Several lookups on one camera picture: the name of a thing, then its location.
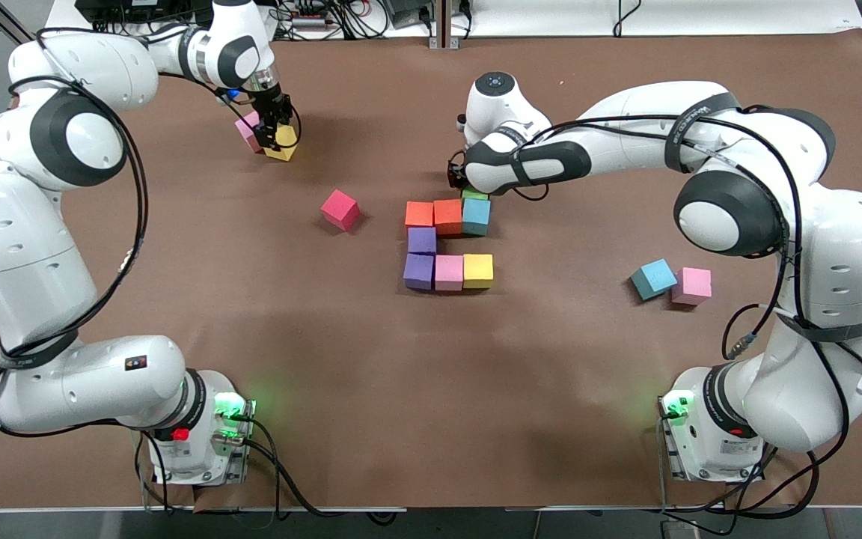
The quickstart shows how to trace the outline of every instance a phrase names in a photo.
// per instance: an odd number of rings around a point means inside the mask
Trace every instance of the light blue cube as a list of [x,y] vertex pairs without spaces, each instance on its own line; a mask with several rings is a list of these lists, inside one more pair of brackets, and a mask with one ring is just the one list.
[[465,208],[461,217],[461,232],[473,236],[488,235],[490,220],[490,201],[479,198],[465,198]]
[[677,284],[677,277],[671,272],[670,266],[663,258],[639,267],[637,272],[630,276],[630,280],[637,287],[637,293],[641,295],[641,299],[660,296]]

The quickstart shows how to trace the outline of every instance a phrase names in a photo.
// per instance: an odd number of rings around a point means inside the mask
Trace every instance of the gray floor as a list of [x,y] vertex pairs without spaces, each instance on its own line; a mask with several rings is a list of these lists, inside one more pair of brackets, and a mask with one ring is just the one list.
[[[6,5],[31,30],[40,28],[48,14],[48,0],[11,0]],[[862,1],[858,2],[862,10]],[[4,89],[9,85],[6,59],[13,44],[0,34],[0,112],[9,103]],[[533,539],[534,512],[506,512],[502,509],[441,509],[408,511],[398,516],[390,528],[373,525],[364,515],[316,519],[296,515],[284,523],[269,524],[265,514],[230,516],[130,512],[61,512],[0,514],[0,537],[28,539],[129,539],[221,537],[251,539],[274,535],[283,539],[342,537],[408,539]],[[542,513],[537,537],[564,538],[657,538],[660,522],[666,518],[640,511],[609,511],[594,516],[583,511]],[[705,526],[726,526],[726,519],[701,516]],[[808,509],[780,522],[741,521],[732,537],[740,539],[855,539],[862,538],[862,509]]]

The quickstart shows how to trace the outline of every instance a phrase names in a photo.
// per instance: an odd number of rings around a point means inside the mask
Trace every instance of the black square sticker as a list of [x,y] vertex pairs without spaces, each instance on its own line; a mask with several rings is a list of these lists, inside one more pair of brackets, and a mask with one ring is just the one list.
[[126,358],[126,371],[134,371],[137,368],[146,368],[147,366],[147,356],[135,356],[134,358]]

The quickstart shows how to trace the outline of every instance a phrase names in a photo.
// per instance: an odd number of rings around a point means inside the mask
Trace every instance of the blue block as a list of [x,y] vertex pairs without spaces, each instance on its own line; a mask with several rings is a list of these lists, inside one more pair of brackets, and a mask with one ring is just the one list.
[[670,266],[663,258],[639,267],[637,272],[630,276],[630,280],[634,282],[637,293],[641,295],[642,299],[660,296],[677,284],[677,277],[671,272]]
[[461,232],[474,236],[488,235],[490,220],[490,201],[478,198],[465,198],[465,209],[461,215]]
[[408,228],[408,252],[413,255],[437,255],[438,229],[434,226]]
[[408,255],[404,263],[404,286],[415,290],[431,290],[434,282],[434,257]]

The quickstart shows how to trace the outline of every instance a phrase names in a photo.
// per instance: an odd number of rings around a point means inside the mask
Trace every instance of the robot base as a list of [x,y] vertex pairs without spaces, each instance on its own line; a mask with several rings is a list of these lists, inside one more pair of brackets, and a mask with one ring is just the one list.
[[[154,448],[148,448],[158,484],[163,482],[163,477],[169,484],[199,487],[218,487],[245,481],[249,447],[243,445],[243,440],[251,437],[252,423],[240,422],[239,435],[234,438],[216,436],[220,430],[228,430],[228,426],[221,415],[213,412],[216,409],[215,396],[218,393],[235,392],[235,388],[219,372],[199,371],[198,375],[205,382],[205,412],[189,430],[187,440],[158,442],[162,460],[165,461],[164,474],[158,465]],[[242,415],[254,417],[253,401],[246,403]]]
[[759,436],[733,436],[714,423],[703,399],[704,379],[710,371],[684,371],[670,392],[658,400],[661,413],[684,413],[664,421],[671,475],[686,481],[745,481],[760,462],[763,441]]

